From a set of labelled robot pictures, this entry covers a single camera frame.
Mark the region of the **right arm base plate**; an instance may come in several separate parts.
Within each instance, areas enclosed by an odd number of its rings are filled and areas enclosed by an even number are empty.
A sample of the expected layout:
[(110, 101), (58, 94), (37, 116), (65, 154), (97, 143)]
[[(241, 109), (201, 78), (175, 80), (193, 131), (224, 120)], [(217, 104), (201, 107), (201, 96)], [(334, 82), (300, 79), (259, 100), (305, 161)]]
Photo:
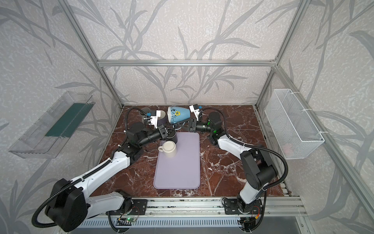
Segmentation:
[(226, 215), (260, 215), (263, 210), (263, 204), (260, 199), (246, 204), (241, 199), (223, 198), (221, 203), (225, 209)]

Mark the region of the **blue mug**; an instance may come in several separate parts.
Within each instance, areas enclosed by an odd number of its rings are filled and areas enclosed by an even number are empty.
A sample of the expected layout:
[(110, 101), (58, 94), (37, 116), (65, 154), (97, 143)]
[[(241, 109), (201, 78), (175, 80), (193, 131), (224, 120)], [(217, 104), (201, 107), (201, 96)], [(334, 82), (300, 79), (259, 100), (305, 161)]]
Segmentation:
[(169, 123), (178, 123), (191, 117), (191, 112), (187, 108), (170, 106), (167, 111)]

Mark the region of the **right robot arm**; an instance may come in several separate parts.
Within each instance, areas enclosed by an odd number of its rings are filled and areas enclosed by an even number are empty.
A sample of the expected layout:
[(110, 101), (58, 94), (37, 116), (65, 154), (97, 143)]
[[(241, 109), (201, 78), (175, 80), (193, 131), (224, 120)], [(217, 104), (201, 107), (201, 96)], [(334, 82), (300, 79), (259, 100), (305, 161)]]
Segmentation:
[(208, 107), (207, 121), (201, 121), (202, 112), (206, 108), (199, 105), (191, 105), (190, 111), (195, 119), (190, 121), (190, 132), (207, 132), (209, 140), (221, 150), (227, 151), (241, 160), (246, 184), (239, 192), (237, 206), (242, 213), (248, 213), (249, 209), (266, 191), (283, 182), (288, 175), (286, 159), (279, 153), (265, 147), (251, 145), (242, 142), (228, 133), (226, 118), (222, 111)]

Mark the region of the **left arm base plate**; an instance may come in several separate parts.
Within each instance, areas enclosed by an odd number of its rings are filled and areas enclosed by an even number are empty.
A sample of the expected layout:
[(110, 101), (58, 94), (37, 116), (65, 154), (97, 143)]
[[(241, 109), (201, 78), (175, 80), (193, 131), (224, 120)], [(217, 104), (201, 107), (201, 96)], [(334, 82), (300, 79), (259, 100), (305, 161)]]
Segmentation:
[(147, 199), (127, 199), (117, 211), (124, 215), (145, 215), (147, 204)]

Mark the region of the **lilac purple mug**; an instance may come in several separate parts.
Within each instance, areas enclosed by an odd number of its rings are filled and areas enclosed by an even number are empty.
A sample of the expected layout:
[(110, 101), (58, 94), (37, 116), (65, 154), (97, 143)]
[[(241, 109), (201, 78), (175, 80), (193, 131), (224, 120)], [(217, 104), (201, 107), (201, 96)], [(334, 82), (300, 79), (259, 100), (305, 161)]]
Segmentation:
[(168, 122), (168, 116), (164, 110), (160, 110), (160, 116), (158, 117), (157, 125), (164, 125)]

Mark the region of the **grey mug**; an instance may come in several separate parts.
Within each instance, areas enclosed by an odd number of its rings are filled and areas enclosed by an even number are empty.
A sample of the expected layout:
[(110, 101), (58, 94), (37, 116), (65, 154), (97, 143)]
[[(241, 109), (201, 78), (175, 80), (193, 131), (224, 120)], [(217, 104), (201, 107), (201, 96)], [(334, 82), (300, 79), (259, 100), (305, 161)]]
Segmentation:
[(141, 121), (143, 124), (147, 124), (148, 122), (148, 116), (147, 114), (151, 112), (151, 109), (149, 107), (144, 107), (141, 109), (141, 112), (139, 113), (141, 116)]

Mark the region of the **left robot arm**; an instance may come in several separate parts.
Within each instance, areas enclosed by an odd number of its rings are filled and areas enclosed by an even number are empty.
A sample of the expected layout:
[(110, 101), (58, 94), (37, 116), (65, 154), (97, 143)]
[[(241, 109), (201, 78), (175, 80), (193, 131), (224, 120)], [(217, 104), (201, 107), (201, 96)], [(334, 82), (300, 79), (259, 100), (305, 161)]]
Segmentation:
[(84, 220), (101, 213), (123, 210), (127, 212), (131, 206), (131, 196), (119, 190), (108, 195), (90, 197), (91, 194), (118, 172), (133, 165), (143, 154), (143, 147), (169, 136), (168, 127), (158, 125), (158, 112), (145, 113), (154, 129), (145, 123), (136, 122), (128, 125), (131, 111), (140, 108), (131, 107), (125, 116), (126, 139), (112, 155), (93, 169), (71, 180), (61, 179), (52, 189), (50, 197), (38, 207), (31, 219), (37, 228), (59, 226), (70, 232)]

